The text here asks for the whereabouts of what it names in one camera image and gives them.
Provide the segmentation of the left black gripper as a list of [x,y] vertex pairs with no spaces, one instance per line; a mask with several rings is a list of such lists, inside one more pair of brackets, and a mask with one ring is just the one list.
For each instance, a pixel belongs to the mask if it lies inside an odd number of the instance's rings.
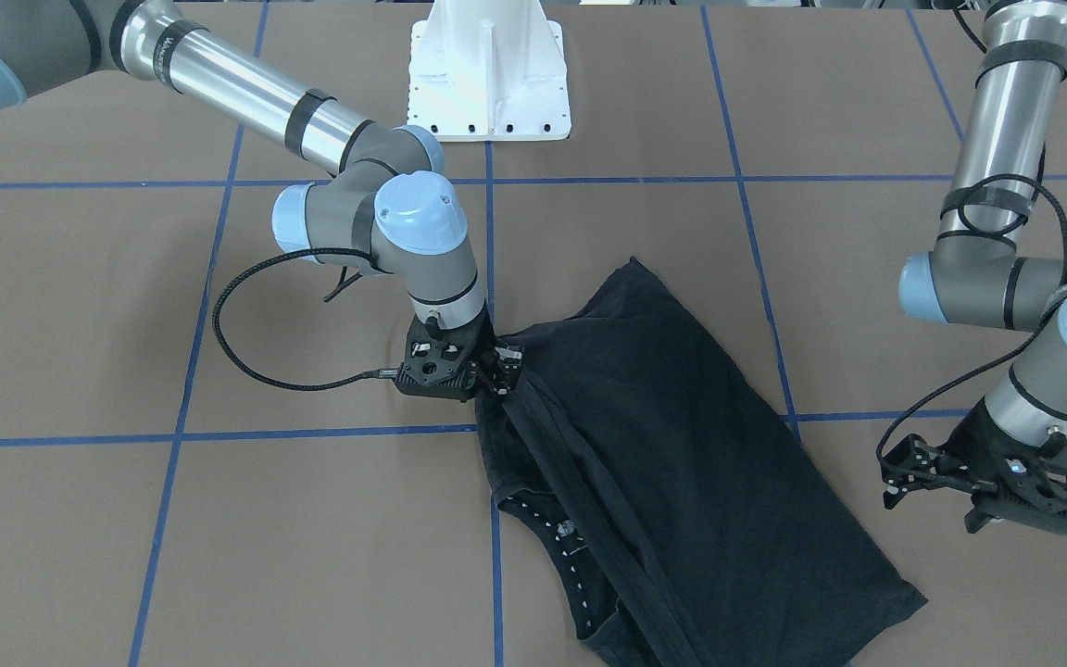
[[996,486],[1007,491],[1067,491],[1066,455],[1067,436],[1058,426],[1046,428],[1040,444],[1025,444],[997,425],[981,400],[947,436],[946,451],[908,434],[885,452],[883,507],[893,510],[913,491],[949,488],[970,493],[970,480],[982,491]]

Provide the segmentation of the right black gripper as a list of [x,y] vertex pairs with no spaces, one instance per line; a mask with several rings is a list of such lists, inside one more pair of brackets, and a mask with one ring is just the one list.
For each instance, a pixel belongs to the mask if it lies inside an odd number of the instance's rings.
[[524,347],[497,342],[490,313],[483,309],[465,325],[446,330],[446,342],[458,348],[450,396],[475,398],[482,390],[509,396],[522,372]]

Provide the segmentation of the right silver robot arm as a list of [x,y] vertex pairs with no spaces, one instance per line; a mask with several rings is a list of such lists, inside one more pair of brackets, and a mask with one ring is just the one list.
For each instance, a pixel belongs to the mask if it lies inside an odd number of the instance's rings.
[[[97,72],[157,82],[329,176],[281,191],[270,215],[278,255],[216,296],[213,336],[234,367],[301,393],[373,379],[407,396],[465,402],[517,387],[522,350],[493,330],[469,219],[432,131],[365,117],[221,38],[174,1],[0,1],[0,110]],[[298,384],[255,371],[238,356],[223,331],[232,293],[260,271],[294,260],[340,267],[330,298],[363,277],[402,280],[412,320],[398,366]]]

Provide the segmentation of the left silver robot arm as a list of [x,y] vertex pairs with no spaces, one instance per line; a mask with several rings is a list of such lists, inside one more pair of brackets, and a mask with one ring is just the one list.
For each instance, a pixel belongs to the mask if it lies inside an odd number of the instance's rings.
[[1047,134],[1067,80],[1067,1],[992,1],[960,159],[928,252],[899,274],[920,320],[1024,331],[1003,368],[941,445],[908,434],[876,458],[892,510],[915,491],[973,503],[971,533],[1017,521],[1067,533],[1067,217],[1044,185]]

